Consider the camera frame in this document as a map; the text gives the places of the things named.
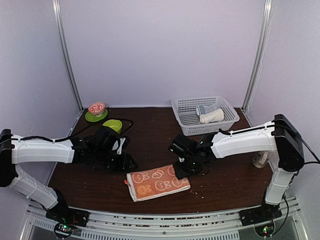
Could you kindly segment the orange patterned towel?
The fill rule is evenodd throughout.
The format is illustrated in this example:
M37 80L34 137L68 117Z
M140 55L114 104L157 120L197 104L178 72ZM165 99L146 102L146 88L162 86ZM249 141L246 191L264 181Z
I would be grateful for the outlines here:
M145 171L130 172L124 183L134 202L147 201L189 190L187 178L179 180L172 165Z

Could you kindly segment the white towel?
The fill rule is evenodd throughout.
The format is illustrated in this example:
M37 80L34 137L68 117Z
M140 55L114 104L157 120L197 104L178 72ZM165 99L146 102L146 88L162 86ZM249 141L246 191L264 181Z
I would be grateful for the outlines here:
M199 122L201 124L208 124L211 122L220 122L224 119L224 112L221 108L199 116Z

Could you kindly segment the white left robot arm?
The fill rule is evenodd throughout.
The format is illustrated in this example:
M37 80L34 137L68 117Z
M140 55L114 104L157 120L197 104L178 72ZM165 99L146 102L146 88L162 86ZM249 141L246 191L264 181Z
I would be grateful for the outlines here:
M69 221L73 213L63 194L48 187L21 165L25 163L101 164L114 172L135 170L138 164L125 151L130 138L109 127L100 127L86 137L68 136L52 139L44 136L19 136L10 129L0 133L0 186L12 188L39 204L61 222Z

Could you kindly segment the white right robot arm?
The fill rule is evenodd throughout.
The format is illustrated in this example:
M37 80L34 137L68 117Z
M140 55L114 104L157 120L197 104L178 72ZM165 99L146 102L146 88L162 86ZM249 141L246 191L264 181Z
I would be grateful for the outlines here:
M283 114L255 127L236 131L219 129L204 134L199 141L178 134L168 149L178 156L173 169L179 180L198 175L211 161L228 156L255 153L253 164L263 168L277 154L277 168L266 188L263 205L256 210L261 221L268 220L276 212L275 206L281 202L294 174L305 164L302 137Z

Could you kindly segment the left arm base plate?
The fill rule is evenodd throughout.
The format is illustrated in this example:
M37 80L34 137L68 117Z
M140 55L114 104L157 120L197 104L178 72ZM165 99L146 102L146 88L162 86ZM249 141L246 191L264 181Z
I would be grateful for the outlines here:
M70 208L66 212L56 213L46 210L45 217L70 227L86 227L90 213L85 210Z

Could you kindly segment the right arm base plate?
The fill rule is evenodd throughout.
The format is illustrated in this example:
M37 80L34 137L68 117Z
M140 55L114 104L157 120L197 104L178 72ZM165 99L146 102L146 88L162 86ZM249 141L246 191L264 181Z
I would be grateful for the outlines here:
M262 209L261 207L255 207L239 212L240 221L243 227L270 222L280 218L282 215L282 211L279 208Z

